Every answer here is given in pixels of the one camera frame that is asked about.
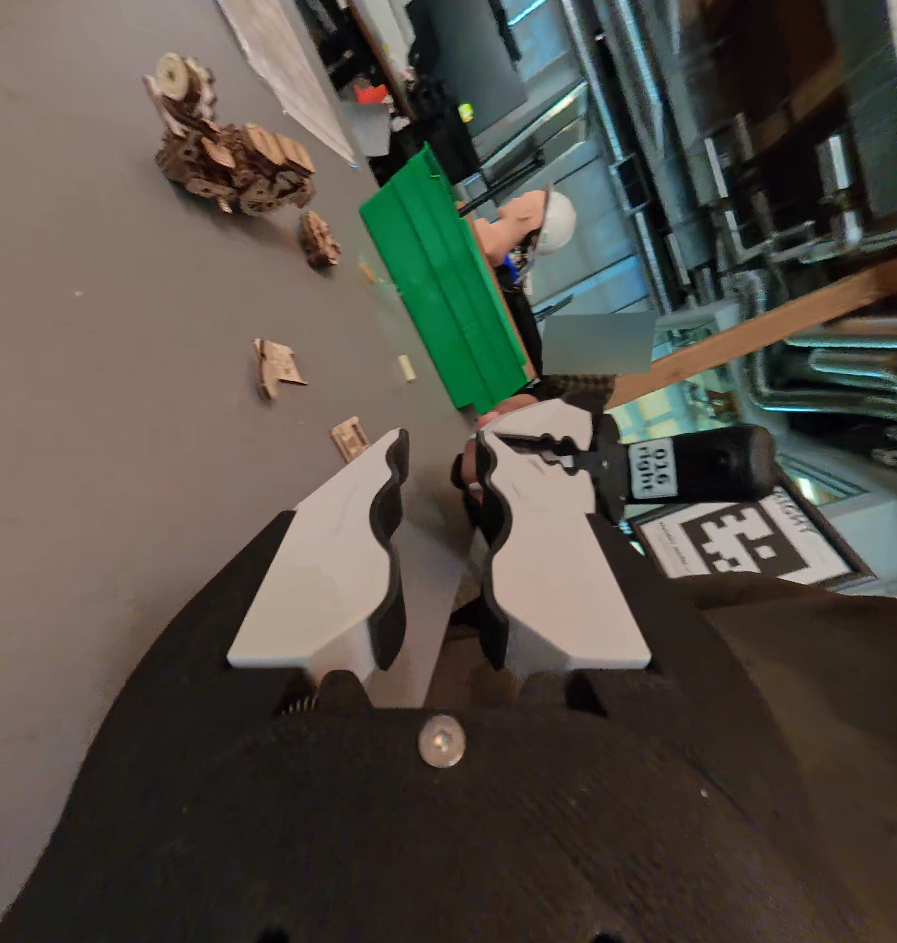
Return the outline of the person's right forearm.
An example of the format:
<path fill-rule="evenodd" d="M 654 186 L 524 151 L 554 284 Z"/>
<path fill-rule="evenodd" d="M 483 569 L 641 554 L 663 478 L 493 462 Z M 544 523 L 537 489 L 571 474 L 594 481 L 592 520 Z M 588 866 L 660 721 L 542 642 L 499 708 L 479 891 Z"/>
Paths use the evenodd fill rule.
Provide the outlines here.
<path fill-rule="evenodd" d="M 540 401 L 561 399 L 599 415 L 606 411 L 616 381 L 614 374 L 550 374 L 537 383 L 533 395 Z"/>

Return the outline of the grey desk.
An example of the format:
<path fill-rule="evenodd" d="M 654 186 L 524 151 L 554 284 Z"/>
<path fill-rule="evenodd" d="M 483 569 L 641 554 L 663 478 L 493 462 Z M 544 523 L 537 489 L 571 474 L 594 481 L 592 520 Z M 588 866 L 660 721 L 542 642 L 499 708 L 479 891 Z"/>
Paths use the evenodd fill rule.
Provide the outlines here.
<path fill-rule="evenodd" d="M 143 76 L 167 52 L 211 69 L 227 122 L 309 151 L 331 273 L 293 207 L 224 214 L 162 176 Z M 368 691 L 426 698 L 469 547 L 448 481 L 468 424 L 393 286 L 359 269 L 383 276 L 358 165 L 282 112 L 217 2 L 0 1 L 0 918 L 150 644 L 343 466 L 328 432 L 354 416 L 410 436 L 407 636 Z M 256 338 L 308 385 L 263 401 Z"/>

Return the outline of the silver foil sheet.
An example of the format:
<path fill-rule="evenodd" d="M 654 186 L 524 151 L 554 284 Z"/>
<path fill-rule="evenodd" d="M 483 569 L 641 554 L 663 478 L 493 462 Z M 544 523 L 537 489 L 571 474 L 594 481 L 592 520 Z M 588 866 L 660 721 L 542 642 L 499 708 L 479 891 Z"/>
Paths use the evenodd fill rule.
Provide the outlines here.
<path fill-rule="evenodd" d="M 217 5 L 248 64 L 271 89 L 282 112 L 357 169 L 337 107 L 282 3 L 218 1 Z"/>

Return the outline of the small wooden gear assembly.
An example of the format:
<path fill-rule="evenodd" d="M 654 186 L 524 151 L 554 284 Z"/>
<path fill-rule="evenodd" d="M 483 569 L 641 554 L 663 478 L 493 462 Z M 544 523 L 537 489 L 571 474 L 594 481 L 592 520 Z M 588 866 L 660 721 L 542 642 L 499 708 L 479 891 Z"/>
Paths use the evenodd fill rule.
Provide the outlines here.
<path fill-rule="evenodd" d="M 299 219 L 299 246 L 310 267 L 325 270 L 339 264 L 342 249 L 327 223 L 313 210 L 304 211 Z"/>

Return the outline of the wooden beam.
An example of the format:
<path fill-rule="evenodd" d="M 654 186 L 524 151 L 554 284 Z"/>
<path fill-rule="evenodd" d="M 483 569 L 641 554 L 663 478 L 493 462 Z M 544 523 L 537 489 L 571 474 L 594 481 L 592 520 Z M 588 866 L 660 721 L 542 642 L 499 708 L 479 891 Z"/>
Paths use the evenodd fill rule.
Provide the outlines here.
<path fill-rule="evenodd" d="M 654 360 L 646 373 L 619 376 L 607 407 L 624 406 L 896 295 L 897 257 Z"/>

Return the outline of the person's right hand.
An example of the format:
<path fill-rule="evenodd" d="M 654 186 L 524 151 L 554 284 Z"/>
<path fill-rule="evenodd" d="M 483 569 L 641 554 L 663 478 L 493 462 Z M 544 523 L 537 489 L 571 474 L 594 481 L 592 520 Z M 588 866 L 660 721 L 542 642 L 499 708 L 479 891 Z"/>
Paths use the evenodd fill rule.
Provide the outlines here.
<path fill-rule="evenodd" d="M 477 470 L 477 432 L 496 419 L 530 407 L 539 402 L 539 399 L 530 393 L 519 393 L 501 402 L 494 409 L 477 419 L 476 432 L 466 441 L 463 450 L 456 455 L 450 473 L 453 487 L 462 495 L 462 505 L 467 519 L 474 527 L 479 527 L 480 509 L 483 502 L 483 489 L 478 480 Z"/>

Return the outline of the green plastic bin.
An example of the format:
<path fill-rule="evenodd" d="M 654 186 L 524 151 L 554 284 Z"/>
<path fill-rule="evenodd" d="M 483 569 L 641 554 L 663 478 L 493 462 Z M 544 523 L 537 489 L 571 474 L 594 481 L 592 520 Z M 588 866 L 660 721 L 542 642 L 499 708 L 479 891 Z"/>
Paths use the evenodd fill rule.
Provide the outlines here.
<path fill-rule="evenodd" d="M 454 407 L 484 414 L 533 378 L 494 271 L 429 145 L 360 218 Z"/>

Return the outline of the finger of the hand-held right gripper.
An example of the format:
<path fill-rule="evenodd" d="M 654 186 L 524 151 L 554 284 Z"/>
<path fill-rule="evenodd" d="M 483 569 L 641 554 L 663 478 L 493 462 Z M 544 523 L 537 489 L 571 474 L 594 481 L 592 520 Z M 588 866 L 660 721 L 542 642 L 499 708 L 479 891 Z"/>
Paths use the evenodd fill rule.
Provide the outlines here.
<path fill-rule="evenodd" d="M 542 401 L 504 415 L 482 428 L 483 434 L 573 444 L 591 444 L 593 414 L 564 401 Z"/>
<path fill-rule="evenodd" d="M 528 458 L 527 463 L 531 467 L 528 500 L 532 507 L 576 514 L 596 512 L 595 487 L 587 471 L 545 458 Z"/>

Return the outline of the person's dark brown clothing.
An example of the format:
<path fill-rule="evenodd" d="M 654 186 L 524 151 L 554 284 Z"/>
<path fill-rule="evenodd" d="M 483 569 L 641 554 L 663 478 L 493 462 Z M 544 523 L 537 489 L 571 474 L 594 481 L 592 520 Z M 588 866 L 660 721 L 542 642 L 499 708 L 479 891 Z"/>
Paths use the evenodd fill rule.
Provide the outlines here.
<path fill-rule="evenodd" d="M 897 596 L 753 573 L 674 585 L 769 703 L 869 940 L 897 941 Z"/>

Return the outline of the flat wooden cutout piece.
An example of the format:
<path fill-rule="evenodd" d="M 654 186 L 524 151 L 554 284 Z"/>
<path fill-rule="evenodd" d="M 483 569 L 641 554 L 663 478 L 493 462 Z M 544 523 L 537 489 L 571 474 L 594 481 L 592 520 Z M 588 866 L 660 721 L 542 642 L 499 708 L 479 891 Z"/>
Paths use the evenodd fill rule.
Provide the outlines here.
<path fill-rule="evenodd" d="M 347 464 L 356 460 L 372 445 L 359 417 L 356 416 L 338 423 L 328 433 Z"/>

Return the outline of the mannequin with white hard hat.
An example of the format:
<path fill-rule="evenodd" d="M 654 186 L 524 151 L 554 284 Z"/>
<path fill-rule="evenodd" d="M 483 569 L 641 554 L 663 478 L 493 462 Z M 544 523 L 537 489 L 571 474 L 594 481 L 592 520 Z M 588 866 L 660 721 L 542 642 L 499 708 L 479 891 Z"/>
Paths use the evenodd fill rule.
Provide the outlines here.
<path fill-rule="evenodd" d="M 571 240 L 576 226 L 572 202 L 554 189 L 520 194 L 500 206 L 493 221 L 473 222 L 480 247 L 493 268 L 520 262 L 528 269 L 536 258 L 557 253 Z"/>

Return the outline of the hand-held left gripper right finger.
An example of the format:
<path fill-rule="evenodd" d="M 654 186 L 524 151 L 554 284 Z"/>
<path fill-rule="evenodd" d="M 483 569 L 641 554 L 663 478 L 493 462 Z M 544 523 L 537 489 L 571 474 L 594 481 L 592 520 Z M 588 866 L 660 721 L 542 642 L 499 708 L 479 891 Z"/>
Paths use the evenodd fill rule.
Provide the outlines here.
<path fill-rule="evenodd" d="M 486 657 L 514 675 L 646 668 L 652 653 L 596 541 L 597 498 L 590 514 L 536 509 L 528 458 L 571 464 L 595 486 L 592 442 L 579 451 L 570 441 L 478 433 Z"/>

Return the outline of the black monitor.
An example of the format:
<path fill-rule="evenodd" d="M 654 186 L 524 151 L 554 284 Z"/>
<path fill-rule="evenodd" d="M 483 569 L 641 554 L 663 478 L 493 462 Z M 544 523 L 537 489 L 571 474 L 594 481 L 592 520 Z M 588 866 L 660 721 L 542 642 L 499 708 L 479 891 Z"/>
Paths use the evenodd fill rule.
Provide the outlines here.
<path fill-rule="evenodd" d="M 414 34 L 411 66 L 470 110 L 473 138 L 525 105 L 522 54 L 502 2 L 412 1 L 405 11 Z"/>

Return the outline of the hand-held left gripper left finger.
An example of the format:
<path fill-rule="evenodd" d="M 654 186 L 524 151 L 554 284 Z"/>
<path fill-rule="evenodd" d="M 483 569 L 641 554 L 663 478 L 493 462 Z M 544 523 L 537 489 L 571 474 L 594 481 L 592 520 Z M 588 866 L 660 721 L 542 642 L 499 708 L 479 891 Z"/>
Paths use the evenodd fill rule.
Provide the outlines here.
<path fill-rule="evenodd" d="M 230 646 L 234 668 L 298 668 L 359 681 L 401 651 L 406 607 L 393 536 L 403 520 L 409 437 L 395 428 L 293 510 Z"/>

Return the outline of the large wooden gear model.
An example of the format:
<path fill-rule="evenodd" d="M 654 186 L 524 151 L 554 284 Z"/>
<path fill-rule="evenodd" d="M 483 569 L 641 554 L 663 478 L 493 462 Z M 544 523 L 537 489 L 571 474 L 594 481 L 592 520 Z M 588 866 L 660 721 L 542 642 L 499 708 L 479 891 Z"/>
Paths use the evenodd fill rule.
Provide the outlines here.
<path fill-rule="evenodd" d="M 250 217 L 312 202 L 305 147 L 259 124 L 220 124 L 215 77 L 198 60 L 166 53 L 144 83 L 163 125 L 154 161 L 167 181 Z"/>

